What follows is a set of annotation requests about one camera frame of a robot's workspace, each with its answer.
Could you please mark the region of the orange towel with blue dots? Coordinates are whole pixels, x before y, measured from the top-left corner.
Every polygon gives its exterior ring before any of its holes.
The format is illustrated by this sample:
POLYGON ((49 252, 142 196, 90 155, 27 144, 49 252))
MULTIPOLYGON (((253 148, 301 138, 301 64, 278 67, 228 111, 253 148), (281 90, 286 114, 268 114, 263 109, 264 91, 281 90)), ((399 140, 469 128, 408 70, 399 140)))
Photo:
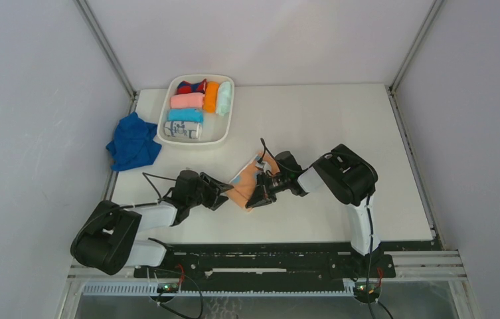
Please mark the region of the orange towel with blue dots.
MULTIPOLYGON (((226 195, 229 200, 233 201, 239 208, 250 212, 252 209, 246 209, 247 200, 251 198, 254 189, 256 188, 256 176, 262 172, 259 171, 255 164, 262 157, 263 152, 258 152, 250 159, 246 165, 228 182, 233 185, 233 189, 228 190, 226 195)), ((264 156, 264 161, 267 161, 271 166, 271 172, 275 175, 280 172, 277 163, 270 155, 264 156)))

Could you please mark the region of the blue microfiber towel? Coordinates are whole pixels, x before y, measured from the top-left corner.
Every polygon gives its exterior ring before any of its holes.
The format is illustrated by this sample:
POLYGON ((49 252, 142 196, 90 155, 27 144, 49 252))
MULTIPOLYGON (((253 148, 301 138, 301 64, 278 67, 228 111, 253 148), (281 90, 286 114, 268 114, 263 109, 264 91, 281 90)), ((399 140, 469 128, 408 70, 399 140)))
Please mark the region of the blue microfiber towel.
POLYGON ((154 140, 157 129, 157 124, 142 120, 137 112, 122 118, 113 139, 106 145, 113 159, 111 170, 126 171, 152 165, 162 148, 154 140))

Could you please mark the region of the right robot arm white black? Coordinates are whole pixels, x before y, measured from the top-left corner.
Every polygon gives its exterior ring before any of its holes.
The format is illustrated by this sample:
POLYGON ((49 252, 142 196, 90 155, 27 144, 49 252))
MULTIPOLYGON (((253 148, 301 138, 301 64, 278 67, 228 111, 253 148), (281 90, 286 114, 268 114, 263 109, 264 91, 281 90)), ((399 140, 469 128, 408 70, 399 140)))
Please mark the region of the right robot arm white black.
POLYGON ((370 276, 378 268, 378 259, 373 253, 380 245, 371 213, 371 197, 378 181, 374 167, 343 144, 323 154, 307 168, 301 167, 289 151, 278 153, 273 161, 279 169, 277 173, 263 169, 264 156, 258 158, 256 186, 245 208, 273 204, 277 194, 285 190, 304 197, 326 186, 349 210, 351 246, 356 253, 351 260, 352 268, 359 276, 370 276))

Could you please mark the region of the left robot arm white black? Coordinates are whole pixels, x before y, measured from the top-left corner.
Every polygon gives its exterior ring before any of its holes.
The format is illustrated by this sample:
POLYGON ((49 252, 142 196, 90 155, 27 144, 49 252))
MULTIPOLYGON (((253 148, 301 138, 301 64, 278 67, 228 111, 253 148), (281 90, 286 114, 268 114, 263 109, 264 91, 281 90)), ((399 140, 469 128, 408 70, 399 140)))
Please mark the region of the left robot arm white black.
POLYGON ((191 209, 203 206, 215 211, 228 201, 233 186, 206 173, 185 169, 173 179, 174 186, 149 203, 119 205, 110 200, 97 204, 70 246, 70 254, 83 266, 114 275, 129 266, 150 266, 160 277, 171 275, 176 260, 169 247, 157 239, 141 240, 143 231, 174 227, 191 209))

